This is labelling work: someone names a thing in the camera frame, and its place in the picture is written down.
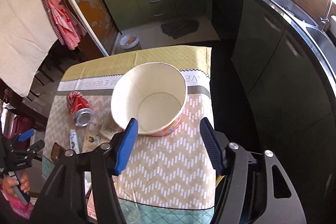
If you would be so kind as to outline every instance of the can lid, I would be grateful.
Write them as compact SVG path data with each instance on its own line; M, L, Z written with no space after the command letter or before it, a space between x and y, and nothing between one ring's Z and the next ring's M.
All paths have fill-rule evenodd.
M75 125L78 127L85 127L89 124L89 121L91 120L93 115L93 112L89 108L82 108L78 110L73 119L75 121Z

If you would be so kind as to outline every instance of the toothpaste tube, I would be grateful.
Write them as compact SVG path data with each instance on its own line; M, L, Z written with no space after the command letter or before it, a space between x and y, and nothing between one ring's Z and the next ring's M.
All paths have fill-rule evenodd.
M78 138L76 134L76 130L70 130L70 148L79 154L79 145L78 145Z

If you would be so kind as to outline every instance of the pink apron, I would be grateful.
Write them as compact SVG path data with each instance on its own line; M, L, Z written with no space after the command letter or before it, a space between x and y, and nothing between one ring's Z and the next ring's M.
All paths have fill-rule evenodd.
M70 12L64 0L43 0L43 5L60 43L74 50L81 41L80 36L84 37L87 33L84 27Z

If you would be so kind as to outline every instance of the tiled floor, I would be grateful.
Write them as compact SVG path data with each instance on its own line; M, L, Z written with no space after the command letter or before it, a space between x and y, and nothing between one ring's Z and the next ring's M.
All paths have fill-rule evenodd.
M61 60L60 66L64 71L66 71L75 64L78 64L77 60L66 58ZM28 97L33 100L32 102L27 98L23 99L23 103L25 105L46 117L49 117L49 112L51 105L53 104L58 84L63 77L63 74L54 66L50 65L49 68L51 70L49 70L45 65L43 66L43 70L54 80L54 82L51 82L39 72L36 76L44 83L44 86L36 79L34 79L33 84L31 85L31 91L33 91L39 97L35 97L32 94L29 94Z
M199 16L188 19L194 19L199 22L198 30L194 33L179 37L178 39L173 39L172 37L162 32L161 24L171 22L171 20L153 22L127 29L122 31L122 35L132 34L139 37L142 49L172 46L182 43L220 40L216 31L212 27L211 22L206 16ZM116 53L120 52L123 52L123 50L120 47L117 47Z

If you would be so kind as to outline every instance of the cutting board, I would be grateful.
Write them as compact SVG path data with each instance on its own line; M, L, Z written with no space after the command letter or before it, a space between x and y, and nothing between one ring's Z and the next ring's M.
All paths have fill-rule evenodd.
M306 11L317 23L320 23L320 18L323 17L328 0L295 0L295 3ZM331 6L329 18L336 14L336 5ZM327 23L326 29L329 29L330 24Z

